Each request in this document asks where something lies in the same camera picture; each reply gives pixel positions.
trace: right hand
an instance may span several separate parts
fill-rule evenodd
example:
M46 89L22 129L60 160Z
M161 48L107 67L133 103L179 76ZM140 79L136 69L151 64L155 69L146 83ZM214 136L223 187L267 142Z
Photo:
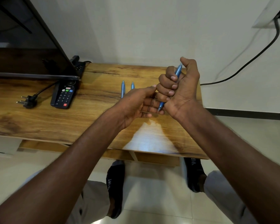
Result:
M156 97L159 101L165 102L165 110L174 119L197 103L196 90L200 77L195 60L181 57L180 61L186 67L187 73L181 73L177 79L176 67L170 66L166 69L166 74L160 75L160 83L157 85Z

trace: white wall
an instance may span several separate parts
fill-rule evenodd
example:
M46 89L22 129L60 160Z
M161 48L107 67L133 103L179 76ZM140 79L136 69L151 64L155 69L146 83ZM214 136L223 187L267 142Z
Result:
M31 1L69 58L177 66L185 56L197 60L201 83L232 75L275 35L251 28L269 0ZM280 37L230 81L203 86L202 96L210 108L280 112Z

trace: blue pen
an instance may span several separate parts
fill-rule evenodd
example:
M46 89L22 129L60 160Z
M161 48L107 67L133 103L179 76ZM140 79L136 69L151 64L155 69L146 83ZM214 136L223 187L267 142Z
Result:
M180 65L177 67L176 71L175 71L175 75L177 76L177 78L180 76L180 73L182 72L182 63L180 63ZM162 109L162 107L164 106L164 102L160 103L159 109L158 111L160 111Z
M125 84L124 84L124 81L122 81L122 84L121 84L121 98L123 98L125 94Z

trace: power cord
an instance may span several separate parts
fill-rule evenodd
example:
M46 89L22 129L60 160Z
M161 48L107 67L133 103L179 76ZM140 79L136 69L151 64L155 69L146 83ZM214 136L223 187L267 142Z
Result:
M279 26L279 22L278 22L278 18L280 17L280 15L278 14L274 19L274 24L275 24L275 28L276 28L276 35L274 37L274 39L262 50L260 51L260 53L258 53L255 57L253 57L249 62L247 62L244 66L242 66L237 72L235 72L232 76L228 77L227 79L218 81L218 82L211 82L211 83L202 83L200 84L200 86L205 86L205 85L212 85L212 84L217 84L217 83L221 83L221 82L225 82L231 78L233 78L234 76L236 76L241 70L243 70L245 67L247 67L251 62L253 62L257 57L259 57L261 54L263 54L279 37L280 35L280 26Z
M48 85L47 87L43 88L42 90L40 90L39 92L37 92L36 94L34 94L33 96L30 96L28 95L27 97L21 97L21 98L25 98L26 100L25 101L17 101L18 104L22 104L23 107L25 108L28 108L28 109L31 109L31 108L34 108L36 105L37 105L37 96L44 92L45 90L47 90L48 88L54 86L56 83L58 83L60 80Z

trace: black sock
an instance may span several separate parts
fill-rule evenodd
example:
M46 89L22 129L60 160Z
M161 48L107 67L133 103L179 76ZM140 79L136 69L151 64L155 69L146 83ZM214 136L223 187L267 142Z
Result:
M202 174L205 174L201 165L200 159L184 158L187 167L187 184L190 190L195 193L201 192L198 184L198 179Z
M107 173L106 183L108 187L109 198L113 198L115 201L115 207L111 214L111 218L113 219L116 219L122 210L124 174L125 165L121 160L113 162Z

